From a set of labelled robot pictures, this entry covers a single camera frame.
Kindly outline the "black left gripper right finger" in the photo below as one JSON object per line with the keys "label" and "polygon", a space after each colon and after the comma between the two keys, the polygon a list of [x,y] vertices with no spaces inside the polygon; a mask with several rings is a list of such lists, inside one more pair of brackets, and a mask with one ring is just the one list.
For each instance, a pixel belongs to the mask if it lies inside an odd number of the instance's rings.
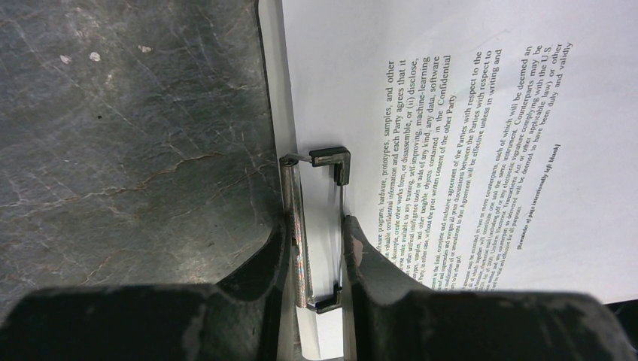
{"label": "black left gripper right finger", "polygon": [[636,312],[580,293],[435,291],[344,219],[347,360],[633,360]]}

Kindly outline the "white clipboard metal clip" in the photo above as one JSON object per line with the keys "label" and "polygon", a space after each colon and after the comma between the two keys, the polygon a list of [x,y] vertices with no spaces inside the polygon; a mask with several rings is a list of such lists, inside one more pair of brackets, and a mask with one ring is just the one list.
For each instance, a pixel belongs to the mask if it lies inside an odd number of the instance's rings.
{"label": "white clipboard metal clip", "polygon": [[266,77],[273,110],[284,212],[292,238],[292,286],[302,356],[345,358],[342,280],[342,217],[345,188],[333,178],[336,162],[321,150],[340,153],[327,134],[323,110],[312,110],[311,76],[301,54],[317,42],[301,15],[309,1],[260,1]]}

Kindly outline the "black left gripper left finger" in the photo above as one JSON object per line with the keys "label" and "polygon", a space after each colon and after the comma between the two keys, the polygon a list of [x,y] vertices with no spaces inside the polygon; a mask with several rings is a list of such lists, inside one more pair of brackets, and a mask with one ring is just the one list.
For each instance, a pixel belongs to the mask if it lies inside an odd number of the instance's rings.
{"label": "black left gripper left finger", "polygon": [[266,243],[215,284],[51,287],[1,328],[3,360],[287,360],[290,240]]}

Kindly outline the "white paper sheet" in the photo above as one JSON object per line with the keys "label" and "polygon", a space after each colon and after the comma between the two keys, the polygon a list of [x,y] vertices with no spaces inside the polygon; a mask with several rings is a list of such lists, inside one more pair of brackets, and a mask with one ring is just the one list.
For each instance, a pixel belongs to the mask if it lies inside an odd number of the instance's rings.
{"label": "white paper sheet", "polygon": [[301,152],[433,290],[637,297],[635,1],[285,1]]}

